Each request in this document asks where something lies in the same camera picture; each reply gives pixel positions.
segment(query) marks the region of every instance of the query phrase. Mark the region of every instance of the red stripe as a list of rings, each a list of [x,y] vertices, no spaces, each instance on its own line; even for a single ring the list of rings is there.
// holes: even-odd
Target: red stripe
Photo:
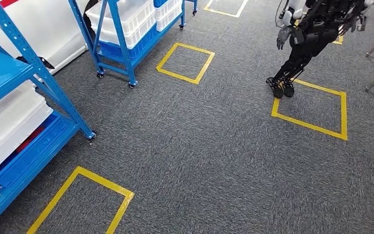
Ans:
[[[2,0],[0,1],[0,5],[5,8],[7,6],[9,6],[10,4],[16,2],[16,1],[19,1],[19,0]]]

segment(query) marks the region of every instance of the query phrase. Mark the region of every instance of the robot leg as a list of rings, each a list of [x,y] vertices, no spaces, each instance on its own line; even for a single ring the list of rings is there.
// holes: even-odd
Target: robot leg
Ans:
[[[295,93],[293,81],[304,71],[304,67],[312,57],[316,57],[330,42],[327,38],[319,41],[307,42],[299,45],[291,43],[292,53],[289,59],[280,68],[274,77],[266,80],[276,98],[282,98],[283,94],[292,97]]]
[[[289,59],[280,68],[274,77],[266,80],[266,83],[273,91],[276,98],[282,98],[283,94],[292,97],[294,94],[293,80],[297,74],[303,71],[303,68],[309,63],[311,53],[308,53],[305,45],[292,46],[292,53]]]

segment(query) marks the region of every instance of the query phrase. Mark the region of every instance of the humanoid robot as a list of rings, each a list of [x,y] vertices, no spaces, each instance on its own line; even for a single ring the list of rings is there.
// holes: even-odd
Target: humanoid robot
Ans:
[[[276,98],[283,94],[292,97],[295,93],[293,80],[303,71],[312,57],[316,57],[327,44],[338,36],[343,36],[349,29],[364,31],[366,26],[365,12],[374,0],[287,0],[285,8],[279,15],[283,26],[280,27],[277,47],[283,49],[290,37],[292,53],[289,60],[280,68],[274,77],[266,80]],[[303,7],[308,8],[303,16]]]

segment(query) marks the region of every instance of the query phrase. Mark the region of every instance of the cable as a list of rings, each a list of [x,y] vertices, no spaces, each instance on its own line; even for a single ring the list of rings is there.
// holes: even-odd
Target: cable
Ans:
[[[279,25],[278,25],[279,22],[277,21],[277,13],[279,12],[279,8],[280,8],[280,5],[281,5],[282,2],[283,2],[283,0],[280,0],[279,5],[278,5],[278,8],[277,8],[277,10],[276,10],[276,15],[275,15],[275,24],[276,24],[276,27],[279,27],[279,28],[281,28],[281,29],[285,29],[285,27],[279,26]]]

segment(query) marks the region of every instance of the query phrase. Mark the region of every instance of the yellow tape square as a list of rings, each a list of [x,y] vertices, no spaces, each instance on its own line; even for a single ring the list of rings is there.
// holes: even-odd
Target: yellow tape square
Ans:
[[[248,0],[243,0],[243,3],[242,5],[240,6],[239,10],[237,11],[237,13],[235,15],[233,14],[230,14],[230,13],[226,13],[226,12],[221,12],[221,11],[216,11],[216,10],[213,10],[213,9],[210,9],[210,5],[213,3],[214,0],[210,0],[208,1],[207,5],[204,7],[204,10],[205,11],[209,11],[209,12],[213,12],[213,13],[217,13],[217,14],[222,14],[222,15],[225,15],[225,16],[231,16],[231,17],[240,17],[240,15],[242,14],[243,12],[243,9],[244,7],[246,6]]]
[[[207,61],[205,62],[204,66],[201,68],[201,71],[199,72],[199,74],[197,75],[196,78],[188,78],[188,77],[185,77],[183,75],[180,75],[180,74],[170,72],[170,71],[167,71],[167,70],[163,69],[164,63],[167,62],[168,58],[170,58],[171,54],[175,51],[175,49],[178,46],[182,46],[182,47],[185,47],[185,48],[188,48],[188,49],[191,49],[191,50],[196,50],[196,51],[199,51],[199,52],[209,54],[209,57],[208,57]],[[193,84],[198,84],[200,82],[201,78],[203,77],[204,72],[206,72],[208,66],[210,65],[211,61],[213,60],[214,55],[215,55],[214,52],[204,50],[204,49],[200,49],[200,48],[197,48],[197,47],[194,47],[194,46],[191,46],[191,45],[186,45],[186,44],[182,44],[182,43],[178,42],[178,43],[175,43],[173,45],[173,47],[164,56],[163,60],[161,60],[161,62],[158,64],[157,71],[159,71],[161,73],[164,73],[164,74],[167,74],[167,75],[172,76],[172,77],[176,77],[178,79],[182,79],[182,80],[191,82]]]
[[[124,196],[124,200],[121,203],[120,208],[118,209],[117,214],[115,214],[114,219],[112,220],[110,226],[108,227],[106,233],[108,234],[113,234],[115,229],[118,226],[118,223],[120,222],[125,210],[128,207],[128,204],[130,203],[131,199],[134,197],[134,193],[131,192],[130,190],[127,190],[118,184],[115,184],[103,177],[100,177],[99,175],[88,171],[87,169],[84,169],[82,167],[77,167],[75,170],[72,172],[70,177],[64,182],[64,184],[61,186],[61,188],[58,190],[58,192],[55,194],[54,198],[49,202],[49,204],[45,207],[44,211],[39,215],[39,217],[35,220],[35,222],[32,224],[32,226],[28,230],[28,234],[33,234],[35,233],[38,228],[41,226],[43,221],[46,219],[46,217],[49,215],[49,213],[52,211],[52,209],[55,207],[55,205],[59,202],[61,197],[64,195],[64,193],[67,191],[67,189],[70,187],[72,182],[75,180],[75,178],[78,175],[85,176],[119,194]]]
[[[280,99],[277,99],[277,98],[275,98],[275,100],[273,102],[272,116],[287,120],[289,122],[301,125],[301,126],[306,127],[306,128],[310,128],[310,129],[319,131],[321,133],[331,135],[333,137],[337,137],[337,138],[340,138],[340,139],[343,139],[343,140],[348,140],[348,120],[347,120],[347,109],[346,109],[346,102],[347,102],[346,101],[346,93],[345,92],[340,92],[340,91],[335,91],[335,90],[328,89],[328,88],[324,88],[324,87],[321,87],[321,86],[318,86],[318,85],[315,85],[315,84],[311,84],[311,83],[308,83],[308,82],[305,82],[305,81],[302,81],[302,80],[299,80],[299,79],[294,80],[294,82],[306,85],[306,86],[314,88],[314,89],[319,89],[319,90],[322,90],[322,91],[340,96],[340,110],[341,110],[341,113],[340,113],[341,114],[340,115],[340,120],[341,120],[340,133],[333,132],[333,131],[315,126],[313,124],[306,123],[306,122],[303,122],[301,120],[279,114],[278,113],[278,108],[279,108]]]

